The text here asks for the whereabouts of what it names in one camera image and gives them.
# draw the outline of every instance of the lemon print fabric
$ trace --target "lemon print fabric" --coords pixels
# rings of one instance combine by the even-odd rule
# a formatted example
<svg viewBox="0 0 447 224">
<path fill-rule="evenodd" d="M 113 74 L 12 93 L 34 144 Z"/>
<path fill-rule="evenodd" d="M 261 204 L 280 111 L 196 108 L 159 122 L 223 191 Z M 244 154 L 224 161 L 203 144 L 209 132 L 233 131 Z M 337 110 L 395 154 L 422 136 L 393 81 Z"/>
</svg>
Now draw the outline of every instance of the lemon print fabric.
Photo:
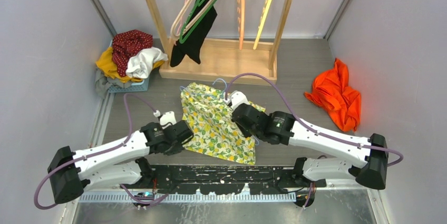
<svg viewBox="0 0 447 224">
<path fill-rule="evenodd" d="M 191 83 L 180 94 L 183 120 L 191 127 L 194 137 L 184 147 L 212 157 L 254 165 L 255 141 L 244 138 L 231 121 L 232 109 L 221 98 L 222 91 Z M 259 111 L 263 107 L 250 103 Z"/>
</svg>

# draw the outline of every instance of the gray cloth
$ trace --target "gray cloth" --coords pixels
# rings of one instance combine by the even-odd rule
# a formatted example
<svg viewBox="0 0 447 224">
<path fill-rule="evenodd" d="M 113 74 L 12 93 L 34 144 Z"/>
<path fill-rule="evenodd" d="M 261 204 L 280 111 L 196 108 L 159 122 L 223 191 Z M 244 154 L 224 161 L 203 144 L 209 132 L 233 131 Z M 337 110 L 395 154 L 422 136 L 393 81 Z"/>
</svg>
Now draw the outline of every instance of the gray cloth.
<svg viewBox="0 0 447 224">
<path fill-rule="evenodd" d="M 113 84 L 113 85 L 116 85 L 116 86 L 118 86 L 118 87 L 120 87 L 120 88 L 123 88 L 123 89 L 125 89 L 125 88 L 129 88 L 129 87 L 132 85 L 132 82 L 131 82 L 131 81 L 128 81 L 128 82 L 126 82 L 126 83 L 123 83 L 123 82 L 121 82 L 121 80 L 118 79 L 118 78 L 112 79 L 112 78 L 110 78 L 110 77 L 107 77 L 107 81 L 108 81 L 109 83 L 111 83 L 111 84 Z"/>
<path fill-rule="evenodd" d="M 95 75 L 95 91 L 102 99 L 105 99 L 108 89 L 112 86 L 112 83 L 107 81 L 104 73 L 100 69 L 96 69 Z"/>
<path fill-rule="evenodd" d="M 112 85 L 125 89 L 129 88 L 132 85 L 132 82 L 128 81 L 126 83 L 122 83 L 118 78 L 112 79 L 110 77 L 105 77 L 104 72 L 102 72 L 100 69 L 96 69 L 95 91 L 98 96 L 100 96 L 102 99 L 105 99 L 105 96 L 107 95 L 107 92 Z"/>
</svg>

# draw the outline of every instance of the metal floor panel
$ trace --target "metal floor panel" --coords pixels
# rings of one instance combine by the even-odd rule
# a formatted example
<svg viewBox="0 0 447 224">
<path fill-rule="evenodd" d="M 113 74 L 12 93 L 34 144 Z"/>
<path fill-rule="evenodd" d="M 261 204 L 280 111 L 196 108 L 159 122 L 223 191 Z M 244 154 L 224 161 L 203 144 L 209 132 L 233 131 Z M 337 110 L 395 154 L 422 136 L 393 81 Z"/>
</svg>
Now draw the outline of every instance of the metal floor panel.
<svg viewBox="0 0 447 224">
<path fill-rule="evenodd" d="M 291 202 L 162 203 L 137 210 L 130 203 L 79 203 L 74 222 L 156 224 L 376 223 L 367 190 L 317 190 L 305 211 Z"/>
</svg>

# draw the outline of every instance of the white wall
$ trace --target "white wall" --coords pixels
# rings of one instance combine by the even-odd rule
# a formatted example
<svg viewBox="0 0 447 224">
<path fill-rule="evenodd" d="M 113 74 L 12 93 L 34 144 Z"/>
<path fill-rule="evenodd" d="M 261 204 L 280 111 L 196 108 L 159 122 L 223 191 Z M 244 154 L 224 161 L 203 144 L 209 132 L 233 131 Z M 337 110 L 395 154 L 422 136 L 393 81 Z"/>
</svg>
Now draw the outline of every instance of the white wall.
<svg viewBox="0 0 447 224">
<path fill-rule="evenodd" d="M 329 40 L 362 93 L 359 133 L 405 155 L 388 169 L 393 223 L 447 217 L 446 42 L 447 0 L 352 0 Z"/>
<path fill-rule="evenodd" d="M 138 28 L 158 37 L 145 0 L 100 0 L 117 32 Z M 255 37 L 265 0 L 246 0 L 246 37 Z M 284 37 L 323 37 L 342 0 L 294 0 Z M 284 0 L 273 0 L 264 26 L 263 37 L 274 37 Z M 184 0 L 157 0 L 167 31 Z M 209 33 L 212 37 L 236 37 L 236 0 L 218 0 L 218 16 Z"/>
<path fill-rule="evenodd" d="M 0 222 L 55 223 L 37 184 L 55 151 L 85 148 L 100 99 L 94 61 L 111 39 L 90 0 L 1 0 Z M 53 201 L 50 184 L 40 202 Z"/>
</svg>

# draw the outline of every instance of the orange shirt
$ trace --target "orange shirt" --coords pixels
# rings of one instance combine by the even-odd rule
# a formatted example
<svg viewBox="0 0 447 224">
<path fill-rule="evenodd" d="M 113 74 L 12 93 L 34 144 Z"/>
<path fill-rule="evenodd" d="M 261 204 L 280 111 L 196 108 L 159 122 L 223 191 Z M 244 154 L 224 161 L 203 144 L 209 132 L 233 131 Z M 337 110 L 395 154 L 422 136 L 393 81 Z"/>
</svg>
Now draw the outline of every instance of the orange shirt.
<svg viewBox="0 0 447 224">
<path fill-rule="evenodd" d="M 315 78 L 312 93 L 304 93 L 307 99 L 322 107 L 344 132 L 356 131 L 360 124 L 360 92 L 348 86 L 348 82 L 348 67 L 335 59 L 333 69 Z"/>
</svg>

